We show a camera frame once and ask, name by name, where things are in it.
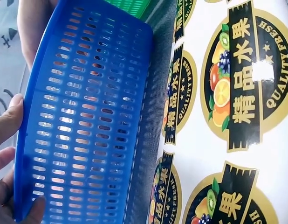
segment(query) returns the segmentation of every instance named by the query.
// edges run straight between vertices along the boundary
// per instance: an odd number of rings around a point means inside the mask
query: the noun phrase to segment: basket
[[[16,221],[44,195],[43,224],[123,222],[152,37],[103,0],[59,2],[24,100]]]
[[[129,14],[140,18],[147,8],[150,0],[106,0],[107,2],[121,8]]]

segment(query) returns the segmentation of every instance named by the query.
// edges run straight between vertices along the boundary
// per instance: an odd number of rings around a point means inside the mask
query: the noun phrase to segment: star
[[[264,44],[264,48],[263,49],[265,50],[265,52],[269,51],[270,50],[270,45],[269,44],[268,45]]]
[[[274,62],[273,62],[273,55],[271,55],[271,56],[265,55],[265,61],[273,64],[273,63],[274,63]]]
[[[180,90],[181,90],[181,92],[183,92],[185,90],[185,85],[182,85]]]

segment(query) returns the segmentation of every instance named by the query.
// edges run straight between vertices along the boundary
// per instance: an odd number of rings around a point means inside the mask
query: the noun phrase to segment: finger
[[[13,136],[23,120],[23,96],[15,95],[10,101],[9,108],[0,116],[0,145]]]
[[[0,180],[0,204],[7,203],[14,193],[14,169]]]
[[[20,0],[18,29],[23,55],[31,69],[42,34],[50,17],[48,0]]]
[[[44,197],[39,197],[35,200],[32,208],[21,224],[40,224],[45,212],[46,199]]]
[[[3,212],[9,217],[13,217],[14,214],[14,197],[12,197],[6,204],[2,206]]]

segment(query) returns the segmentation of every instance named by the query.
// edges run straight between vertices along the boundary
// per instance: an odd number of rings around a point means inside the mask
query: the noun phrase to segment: green leaf
[[[209,121],[211,118],[213,118],[213,112],[212,112],[212,111],[210,111],[210,113],[209,113],[209,115],[208,115],[208,121]]]
[[[225,118],[224,122],[223,122],[222,132],[228,127],[229,120],[230,120],[230,116],[228,115],[228,116]]]
[[[213,100],[213,97],[210,95],[210,98],[209,98],[209,107],[210,109],[213,111],[213,108],[214,108],[214,100]]]
[[[229,26],[227,24],[222,24],[222,31],[229,32]]]
[[[215,178],[213,179],[213,185],[211,188],[217,195],[219,194],[219,184]]]

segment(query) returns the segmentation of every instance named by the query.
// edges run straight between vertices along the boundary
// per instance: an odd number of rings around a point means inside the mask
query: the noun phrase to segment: basket hole
[[[91,209],[91,210],[98,210],[98,209],[100,209],[100,206],[87,205],[87,208],[88,208],[88,209]]]
[[[87,30],[87,29],[83,30],[83,33],[89,34],[89,35],[95,35],[95,32]]]
[[[78,161],[87,161],[86,157],[74,155],[74,160]]]
[[[120,169],[111,169],[111,170],[110,170],[110,173],[113,173],[113,174],[122,174],[123,171],[120,170]]]
[[[57,74],[57,75],[63,75],[63,71],[57,70],[57,69],[52,69],[52,73]]]
[[[66,167],[66,163],[61,161],[53,161],[53,164],[60,167]]]
[[[89,186],[93,187],[93,188],[102,188],[103,185],[100,183],[89,183]]]
[[[42,175],[33,174],[32,177],[37,180],[45,180],[46,178]]]
[[[75,74],[70,74],[69,77],[80,80],[80,81],[83,80],[83,76],[79,76],[79,75],[75,75]]]
[[[95,150],[93,153],[94,153],[94,155],[98,155],[98,156],[106,156],[106,155],[107,155],[106,152],[103,152],[103,151],[97,151],[97,150]]]
[[[83,55],[83,56],[88,56],[88,55],[89,55],[89,53],[87,53],[87,52],[85,52],[85,51],[81,51],[81,50],[78,50],[78,51],[77,51],[77,54]]]
[[[71,175],[74,177],[80,177],[80,178],[83,178],[85,176],[84,174],[80,174],[80,173],[71,173]]]
[[[112,84],[107,84],[107,87],[110,88],[110,89],[113,89],[113,90],[118,90],[118,86],[116,85],[112,85]]]
[[[53,87],[53,86],[46,86],[46,90],[52,91],[52,92],[59,92],[59,88]]]
[[[82,112],[80,115],[81,115],[81,117],[84,117],[84,118],[90,118],[90,119],[93,119],[93,118],[94,118],[94,115],[93,115],[93,114],[90,114],[90,113],[84,113],[84,112]]]
[[[71,118],[60,117],[59,120],[64,123],[73,123],[73,120]]]
[[[104,172],[104,168],[99,168],[99,167],[91,167],[91,171],[96,171],[96,172]]]
[[[114,113],[113,110],[109,110],[109,109],[102,109],[102,112],[108,113],[108,114],[113,114]]]
[[[112,122],[111,118],[100,117],[100,120],[105,121],[105,122]]]
[[[76,70],[76,71],[80,71],[80,72],[84,72],[85,69],[79,66],[72,66],[71,69]]]
[[[74,197],[74,196],[69,196],[69,199],[72,201],[79,201],[79,202],[82,200],[81,197]]]
[[[48,146],[48,145],[49,145],[49,142],[48,142],[48,141],[44,141],[44,140],[40,140],[40,139],[35,140],[35,142],[36,142],[37,144],[42,145],[42,146]]]
[[[60,149],[65,149],[65,150],[68,150],[68,148],[69,148],[68,145],[58,144],[58,143],[55,144],[55,147],[60,148]]]
[[[80,211],[69,211],[69,214],[79,216],[81,214],[81,212]]]
[[[86,167],[84,165],[73,164],[73,168],[75,168],[75,169],[85,169]]]
[[[81,63],[81,64],[86,64],[87,63],[87,61],[85,59],[81,59],[81,58],[75,58],[74,62],[78,62],[78,63]]]
[[[60,50],[64,50],[64,51],[71,51],[70,47],[65,47],[65,46],[59,46]]]
[[[79,205],[79,204],[72,204],[72,203],[69,204],[69,207],[70,207],[70,208],[75,208],[75,209],[80,209],[80,208],[82,208],[81,205]]]
[[[51,204],[51,205],[54,205],[54,206],[59,206],[59,207],[63,206],[63,203],[62,203],[62,202],[50,201],[50,204]]]
[[[85,121],[79,121],[79,125],[85,126],[85,127],[92,127],[91,123],[85,122]]]
[[[51,189],[56,191],[64,191],[63,187],[57,187],[57,186],[51,186]]]
[[[116,166],[116,167],[123,167],[124,166],[124,162],[111,162],[112,166]]]
[[[37,170],[37,171],[41,171],[41,172],[46,171],[46,168],[44,168],[44,167],[39,167],[39,166],[33,166],[33,169],[35,169],[35,170]]]
[[[115,149],[125,150],[125,146],[114,146]]]
[[[81,182],[81,181],[70,181],[70,183],[72,185],[77,185],[77,186],[83,186],[84,185],[83,182]]]
[[[76,106],[76,105],[77,105],[77,102],[75,102],[75,101],[73,101],[73,100],[70,100],[70,99],[64,99],[64,100],[63,100],[63,103],[64,103],[64,104],[71,105],[71,106]]]
[[[66,28],[73,29],[73,30],[77,30],[78,29],[78,27],[73,26],[73,25],[66,25]]]
[[[98,89],[95,89],[95,88],[87,87],[86,90],[87,91],[91,90],[90,92],[98,93]],[[97,102],[96,97],[84,96],[84,99],[89,100],[89,101],[93,101],[93,102]]]
[[[38,196],[43,196],[43,195],[44,195],[43,192],[41,192],[41,191],[37,191],[37,190],[34,190],[34,191],[32,192],[32,194],[34,194],[34,195],[38,195]]]
[[[81,48],[86,48],[86,49],[90,49],[90,48],[91,48],[90,45],[85,44],[85,43],[80,43],[80,44],[79,44],[79,47],[81,47]]]
[[[110,77],[109,77],[109,80],[114,81],[114,82],[120,82],[120,79],[119,79],[119,78],[116,78],[116,77],[114,77],[114,76],[110,76]]]
[[[96,109],[95,106],[89,105],[89,104],[83,104],[82,107],[85,109],[93,110],[93,111]]]
[[[90,28],[93,28],[93,29],[96,29],[96,26],[93,25],[93,24],[90,24],[90,23],[87,23],[86,26],[87,26],[87,27],[90,27]]]
[[[93,42],[92,38],[89,38],[89,37],[86,37],[86,36],[82,36],[81,39],[84,40],[84,41]]]
[[[86,148],[75,147],[74,150],[80,153],[88,153],[88,149]]]
[[[75,141],[80,144],[85,144],[85,145],[89,144],[89,141],[86,139],[76,139]]]
[[[54,156],[61,157],[61,158],[67,158],[68,157],[68,155],[65,153],[57,153],[57,152],[54,152]]]
[[[98,128],[99,128],[99,129],[102,129],[102,130],[106,130],[106,131],[111,130],[110,127],[108,127],[108,126],[104,126],[104,125],[100,125],[100,126],[98,126]]]
[[[98,76],[98,77],[102,77],[103,75],[97,71],[91,71],[90,72],[91,75],[94,75],[94,76]]]
[[[104,147],[104,148],[108,147],[107,143],[102,143],[102,142],[96,142],[95,145],[99,147]]]
[[[120,113],[120,116],[121,116],[121,117],[124,117],[124,118],[129,118],[129,119],[131,119],[131,114]]]
[[[78,130],[77,133],[81,134],[81,135],[86,135],[86,136],[90,136],[91,135],[90,132],[87,132],[87,131],[84,131],[84,130]]]
[[[98,63],[93,63],[92,67],[96,67],[96,68],[99,68],[99,69],[104,69],[105,68],[105,66],[103,66],[101,64],[98,64]]]

